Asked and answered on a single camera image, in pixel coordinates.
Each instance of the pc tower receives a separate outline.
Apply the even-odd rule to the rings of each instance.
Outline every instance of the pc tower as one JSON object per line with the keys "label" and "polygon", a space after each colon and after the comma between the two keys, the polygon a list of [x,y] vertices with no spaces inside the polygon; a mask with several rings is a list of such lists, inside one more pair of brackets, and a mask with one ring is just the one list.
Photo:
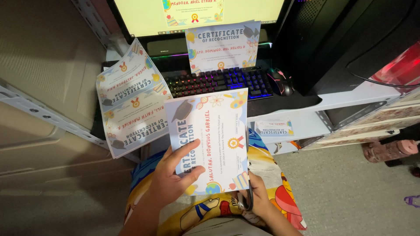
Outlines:
{"label": "pc tower", "polygon": [[417,0],[295,0],[274,65],[303,95],[351,91],[420,40]]}

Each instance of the desktop screen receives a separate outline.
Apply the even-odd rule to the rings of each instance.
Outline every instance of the desktop screen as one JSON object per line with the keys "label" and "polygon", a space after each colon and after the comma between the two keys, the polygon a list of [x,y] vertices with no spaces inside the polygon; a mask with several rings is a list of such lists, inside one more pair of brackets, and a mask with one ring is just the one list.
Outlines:
{"label": "desktop screen", "polygon": [[256,20],[275,23],[284,0],[114,0],[132,37]]}

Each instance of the black cable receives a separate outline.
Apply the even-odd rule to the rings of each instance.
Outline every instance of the black cable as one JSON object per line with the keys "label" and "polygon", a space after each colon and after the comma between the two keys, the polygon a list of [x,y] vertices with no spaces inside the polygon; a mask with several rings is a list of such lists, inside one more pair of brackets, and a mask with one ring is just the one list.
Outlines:
{"label": "black cable", "polygon": [[419,84],[413,84],[413,85],[396,85],[396,84],[382,83],[382,82],[378,82],[378,81],[375,81],[375,80],[372,80],[372,79],[368,79],[368,78],[356,75],[355,73],[351,72],[350,69],[349,69],[349,66],[353,62],[355,62],[356,60],[361,58],[364,54],[371,51],[374,47],[378,46],[378,44],[380,44],[384,39],[386,39],[389,35],[391,35],[405,21],[405,19],[407,19],[407,17],[410,15],[412,9],[414,8],[415,2],[416,2],[416,0],[411,1],[410,7],[408,8],[408,11],[405,13],[404,17],[401,18],[401,20],[384,37],[382,37],[380,40],[378,40],[374,45],[372,45],[366,51],[362,52],[360,55],[358,55],[353,60],[351,60],[347,63],[347,65],[345,67],[347,69],[347,72],[349,72],[352,76],[363,79],[364,81],[368,81],[368,82],[371,82],[371,83],[374,83],[374,84],[380,84],[380,85],[385,85],[385,86],[389,86],[389,87],[394,87],[394,88],[414,88],[414,87],[419,87],[420,86],[420,83]]}

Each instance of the rgb keyboard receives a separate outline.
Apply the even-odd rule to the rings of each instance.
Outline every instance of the rgb keyboard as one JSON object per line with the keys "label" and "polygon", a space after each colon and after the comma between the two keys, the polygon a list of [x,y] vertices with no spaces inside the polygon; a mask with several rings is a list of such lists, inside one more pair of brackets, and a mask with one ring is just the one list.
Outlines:
{"label": "rgb keyboard", "polygon": [[206,71],[164,78],[174,98],[248,88],[248,100],[273,96],[266,73],[260,66]]}

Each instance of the person's right hand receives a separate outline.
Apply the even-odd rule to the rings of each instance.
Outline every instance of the person's right hand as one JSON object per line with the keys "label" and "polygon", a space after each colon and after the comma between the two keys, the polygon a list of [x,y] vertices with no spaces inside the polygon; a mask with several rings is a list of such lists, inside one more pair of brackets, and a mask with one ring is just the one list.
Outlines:
{"label": "person's right hand", "polygon": [[[254,175],[248,171],[249,180],[251,181],[252,193],[254,196],[254,205],[252,212],[256,215],[263,217],[274,205],[268,199],[267,190],[264,181],[261,177]],[[239,190],[239,192],[248,200],[248,193],[246,190]]]}

